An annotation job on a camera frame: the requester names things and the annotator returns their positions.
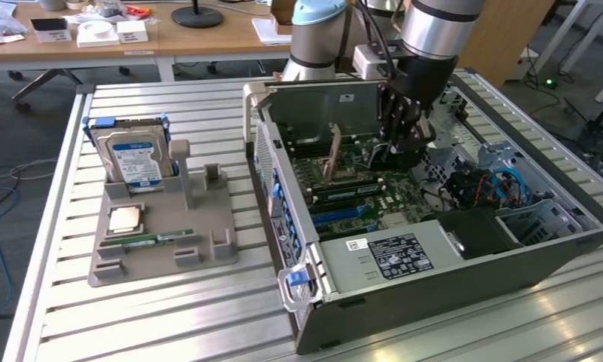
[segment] hard drive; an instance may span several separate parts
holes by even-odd
[[[132,193],[162,188],[162,179],[176,174],[168,151],[169,121],[165,116],[117,120],[84,120],[84,131],[98,151],[112,183],[126,183]]]

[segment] blue pcie slot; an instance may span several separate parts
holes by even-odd
[[[337,211],[334,213],[327,213],[325,215],[313,216],[313,224],[323,224],[325,222],[331,222],[343,219],[353,219],[354,217],[361,217],[365,205],[358,206],[355,209]]]

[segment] hard drive label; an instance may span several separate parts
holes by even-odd
[[[395,279],[433,269],[414,234],[369,242],[382,276]]]
[[[136,187],[157,185],[161,182],[161,168],[152,159],[154,145],[149,142],[113,145],[113,154],[125,182]]]

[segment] floor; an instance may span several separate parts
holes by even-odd
[[[547,44],[558,24],[541,28],[533,40],[531,46],[541,52]],[[559,59],[565,55],[569,45],[579,36],[573,33],[561,45],[555,54]],[[285,63],[280,60],[265,62],[266,69],[281,71]],[[117,68],[78,70],[76,75],[85,83],[116,84],[158,81],[158,71],[153,66],[133,66],[132,75],[125,77]],[[557,62],[551,60],[539,78],[553,76],[557,69]],[[220,63],[218,74],[209,75],[205,64],[188,64],[181,66],[178,80],[193,80],[200,78],[230,78],[258,76],[256,62]],[[25,79],[30,80],[40,72],[24,72]],[[573,102],[574,106],[587,115],[594,115],[602,105],[593,101],[593,97],[603,87],[603,45],[597,43],[589,49],[585,58],[577,64],[573,71],[574,84],[559,82],[554,91],[557,96]],[[22,82],[10,80],[5,72],[0,72],[0,165],[18,165],[44,158],[53,158],[60,150],[64,137],[64,128],[68,114],[72,108],[74,85],[70,81],[58,77],[48,83],[42,90],[26,97],[32,105],[30,114],[20,114],[10,105],[10,96],[22,86]],[[526,87],[521,82],[509,82],[502,87],[503,93],[526,111],[547,105],[554,99]],[[554,107],[545,109],[535,114],[537,119],[557,133],[571,136],[575,129],[581,127],[581,119],[565,112],[563,102]],[[22,173],[24,176],[34,176],[52,170],[52,164],[44,164],[30,168]],[[18,293],[26,273],[30,250],[38,228],[38,221],[42,215],[46,200],[48,188],[52,179],[37,179],[21,181],[18,185],[18,203],[14,209],[0,218],[0,246],[4,252],[13,285],[13,299],[0,313],[0,359],[4,345],[6,343],[10,328],[10,318],[14,313]],[[1,180],[0,186],[10,187],[12,179]],[[0,303],[6,295],[5,278],[0,272]]]

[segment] blue cable on floor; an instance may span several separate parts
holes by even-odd
[[[1,250],[0,250],[0,266],[2,267],[4,277],[6,279],[6,299],[5,299],[4,303],[0,305],[0,312],[2,312],[4,308],[9,305],[9,302],[10,302],[12,289],[10,289],[9,271],[6,270],[6,264],[4,263],[4,256],[2,256]]]
[[[2,216],[5,216],[5,214],[13,209],[13,207],[18,203],[18,192],[14,189],[12,189],[10,187],[0,187],[0,190],[6,190],[6,191],[13,193],[13,201],[10,202],[9,207],[0,213],[0,218],[1,218]],[[2,251],[1,250],[0,250],[0,266],[2,267],[4,277],[6,279],[6,299],[5,299],[4,303],[0,305],[0,313],[1,313],[4,308],[9,305],[10,298],[13,296],[13,290],[12,290],[12,286],[10,286],[9,270],[6,269],[6,264],[5,264],[5,261],[4,261],[4,255],[2,255]]]

